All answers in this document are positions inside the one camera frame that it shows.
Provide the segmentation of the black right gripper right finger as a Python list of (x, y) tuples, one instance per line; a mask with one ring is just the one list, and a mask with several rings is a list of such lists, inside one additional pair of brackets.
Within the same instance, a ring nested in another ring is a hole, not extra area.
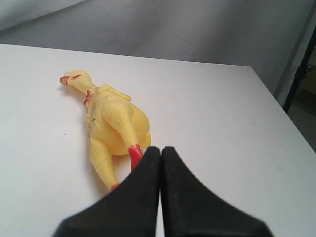
[(184, 164), (174, 147), (161, 153), (160, 195), (167, 237), (271, 237), (261, 220), (210, 191)]

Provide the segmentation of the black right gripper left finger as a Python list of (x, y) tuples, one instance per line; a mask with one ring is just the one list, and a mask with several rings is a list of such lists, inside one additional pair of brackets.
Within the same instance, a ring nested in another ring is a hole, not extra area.
[(146, 149), (136, 168), (104, 198), (63, 220), (56, 237), (154, 237), (156, 235), (160, 150)]

